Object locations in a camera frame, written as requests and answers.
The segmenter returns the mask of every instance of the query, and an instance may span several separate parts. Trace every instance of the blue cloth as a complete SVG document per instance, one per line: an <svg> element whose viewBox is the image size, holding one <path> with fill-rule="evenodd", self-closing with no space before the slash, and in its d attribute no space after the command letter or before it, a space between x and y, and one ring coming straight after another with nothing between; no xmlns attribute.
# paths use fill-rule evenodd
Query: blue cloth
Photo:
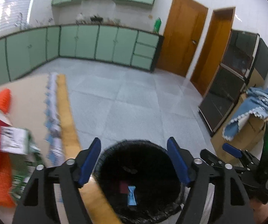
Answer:
<svg viewBox="0 0 268 224"><path fill-rule="evenodd" d="M261 119L268 117L268 88L263 90L262 88L250 87L246 93L248 97L223 130L223 138L228 141L233 140L233 137L241 130L239 129L239 120L248 117L250 114L254 114Z"/></svg>

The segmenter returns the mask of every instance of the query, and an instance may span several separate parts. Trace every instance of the orange door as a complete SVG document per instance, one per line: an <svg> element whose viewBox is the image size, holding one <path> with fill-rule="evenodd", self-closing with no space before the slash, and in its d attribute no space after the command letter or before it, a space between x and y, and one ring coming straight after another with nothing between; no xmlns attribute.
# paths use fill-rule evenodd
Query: orange door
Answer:
<svg viewBox="0 0 268 224"><path fill-rule="evenodd" d="M234 8L213 12L207 37L191 82L201 95L209 87L226 49L234 16Z"/></svg>
<svg viewBox="0 0 268 224"><path fill-rule="evenodd" d="M208 8L193 0L173 0L157 67L186 76Z"/></svg>

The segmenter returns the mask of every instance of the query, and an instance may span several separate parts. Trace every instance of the wooden plank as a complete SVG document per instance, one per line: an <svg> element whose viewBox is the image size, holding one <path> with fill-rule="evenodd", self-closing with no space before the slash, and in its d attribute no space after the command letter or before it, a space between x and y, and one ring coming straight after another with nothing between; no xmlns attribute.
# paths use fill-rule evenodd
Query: wooden plank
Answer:
<svg viewBox="0 0 268 224"><path fill-rule="evenodd" d="M65 75L57 77L57 109L61 124L61 137L66 160L75 158L81 147L78 141L73 117L70 110L68 90ZM93 177L80 190L80 194L88 214L94 224L122 224L104 193Z"/></svg>

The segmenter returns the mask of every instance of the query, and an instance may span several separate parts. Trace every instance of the black garbage bag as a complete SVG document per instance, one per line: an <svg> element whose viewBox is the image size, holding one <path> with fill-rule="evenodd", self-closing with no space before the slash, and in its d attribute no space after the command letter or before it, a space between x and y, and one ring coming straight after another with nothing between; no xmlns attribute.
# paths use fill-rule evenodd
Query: black garbage bag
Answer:
<svg viewBox="0 0 268 224"><path fill-rule="evenodd" d="M100 156L93 175L125 224L159 223L181 211L184 187L167 151L150 141L117 143ZM136 206L128 206L124 186L136 187Z"/></svg>

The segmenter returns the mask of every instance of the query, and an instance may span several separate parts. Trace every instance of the drawer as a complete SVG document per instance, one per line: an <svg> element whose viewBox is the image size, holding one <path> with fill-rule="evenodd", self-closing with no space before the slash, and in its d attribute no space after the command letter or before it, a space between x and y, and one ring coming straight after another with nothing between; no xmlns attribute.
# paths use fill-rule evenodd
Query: drawer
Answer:
<svg viewBox="0 0 268 224"><path fill-rule="evenodd" d="M148 33L141 32L141 31L139 31L138 33L137 42L139 43L157 47L158 40L159 40L158 35L148 34Z"/></svg>
<svg viewBox="0 0 268 224"><path fill-rule="evenodd" d="M134 54L153 58L155 52L156 52L156 48L137 43Z"/></svg>
<svg viewBox="0 0 268 224"><path fill-rule="evenodd" d="M132 59L132 66L150 70L152 59L134 55Z"/></svg>

